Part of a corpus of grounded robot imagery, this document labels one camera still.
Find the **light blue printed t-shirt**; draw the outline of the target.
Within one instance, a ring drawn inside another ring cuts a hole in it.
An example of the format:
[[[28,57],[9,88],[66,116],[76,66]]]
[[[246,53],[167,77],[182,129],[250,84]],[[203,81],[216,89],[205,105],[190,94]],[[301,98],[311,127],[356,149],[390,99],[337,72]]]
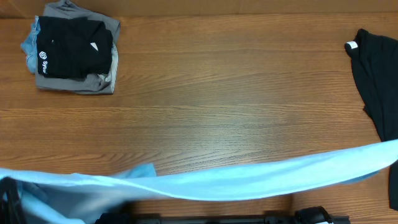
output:
[[[112,175],[2,169],[17,182],[22,212],[39,223],[93,223],[125,202],[154,198],[239,201],[291,194],[367,177],[395,163],[397,141],[278,162],[158,176],[152,164]]]

